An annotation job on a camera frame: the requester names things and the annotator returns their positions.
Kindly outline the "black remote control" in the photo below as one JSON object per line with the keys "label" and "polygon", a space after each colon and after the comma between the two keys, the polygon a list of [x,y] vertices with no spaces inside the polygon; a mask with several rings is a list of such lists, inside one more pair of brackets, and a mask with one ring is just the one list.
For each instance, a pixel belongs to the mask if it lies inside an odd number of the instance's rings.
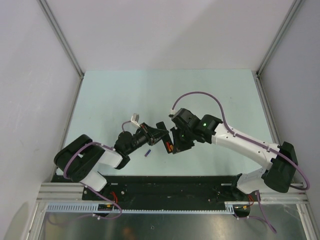
{"label": "black remote control", "polygon": [[156,124],[156,127],[157,127],[158,129],[160,129],[160,130],[165,130],[165,131],[167,131],[166,135],[164,135],[164,136],[161,138],[161,140],[162,140],[162,142],[163,142],[163,144],[164,144],[164,147],[165,147],[167,153],[168,153],[168,154],[172,154],[172,153],[173,153],[173,150],[174,150],[174,144],[173,144],[173,142],[172,142],[172,140],[171,140],[171,137],[170,137],[170,135],[169,135],[169,131],[167,130],[167,128],[166,128],[166,126],[165,126],[165,123],[164,123],[163,121],[158,122],[158,123]]}

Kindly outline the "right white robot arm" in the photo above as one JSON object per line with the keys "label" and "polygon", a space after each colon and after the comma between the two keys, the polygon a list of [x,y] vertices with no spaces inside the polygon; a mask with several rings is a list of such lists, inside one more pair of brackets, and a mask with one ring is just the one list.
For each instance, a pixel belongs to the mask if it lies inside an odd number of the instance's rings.
{"label": "right white robot arm", "polygon": [[232,133],[221,119],[209,114],[198,118],[185,108],[173,112],[169,117],[175,124],[171,128],[174,154],[191,149],[194,142],[208,143],[228,148],[260,165],[257,170],[236,176],[230,188],[235,200],[242,201],[257,190],[288,192],[296,173],[292,164],[298,162],[291,143],[266,143],[242,132]]}

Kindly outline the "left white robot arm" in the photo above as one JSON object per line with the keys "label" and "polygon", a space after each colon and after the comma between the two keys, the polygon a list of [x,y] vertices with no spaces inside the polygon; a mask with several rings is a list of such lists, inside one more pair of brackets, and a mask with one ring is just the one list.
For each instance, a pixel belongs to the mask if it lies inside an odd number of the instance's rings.
{"label": "left white robot arm", "polygon": [[100,200],[110,196],[107,179],[98,171],[101,165],[121,170],[130,161],[130,154],[147,144],[153,146],[169,134],[167,129],[141,123],[134,134],[122,131],[113,147],[93,141],[82,134],[54,157],[54,164],[63,171],[63,177],[81,183],[93,190]]}

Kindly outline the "red orange battery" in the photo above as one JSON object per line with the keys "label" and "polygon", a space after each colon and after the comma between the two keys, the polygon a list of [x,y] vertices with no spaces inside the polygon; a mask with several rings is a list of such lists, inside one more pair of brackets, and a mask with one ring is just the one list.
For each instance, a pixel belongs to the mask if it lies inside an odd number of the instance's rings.
{"label": "red orange battery", "polygon": [[167,151],[170,153],[172,151],[170,143],[166,142],[165,144],[166,144]]}

